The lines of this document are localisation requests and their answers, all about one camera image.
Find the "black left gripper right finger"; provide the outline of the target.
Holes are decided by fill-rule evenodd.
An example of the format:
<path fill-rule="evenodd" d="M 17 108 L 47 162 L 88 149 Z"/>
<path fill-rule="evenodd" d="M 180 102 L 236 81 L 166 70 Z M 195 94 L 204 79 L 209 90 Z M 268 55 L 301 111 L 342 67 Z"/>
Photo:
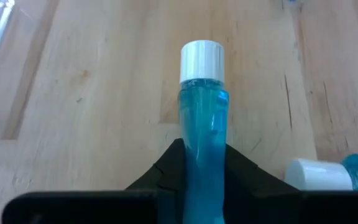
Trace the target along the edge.
<path fill-rule="evenodd" d="M 284 183 L 226 146 L 226 223 L 358 223 L 358 191 L 305 191 Z"/>

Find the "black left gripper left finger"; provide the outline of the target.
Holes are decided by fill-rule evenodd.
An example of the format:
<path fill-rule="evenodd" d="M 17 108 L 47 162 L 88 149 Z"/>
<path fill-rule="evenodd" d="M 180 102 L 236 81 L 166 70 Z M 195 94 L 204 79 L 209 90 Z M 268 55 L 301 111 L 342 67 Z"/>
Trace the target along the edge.
<path fill-rule="evenodd" d="M 1 223 L 180 223 L 184 160 L 179 138 L 124 190 L 29 192 L 5 205 Z"/>

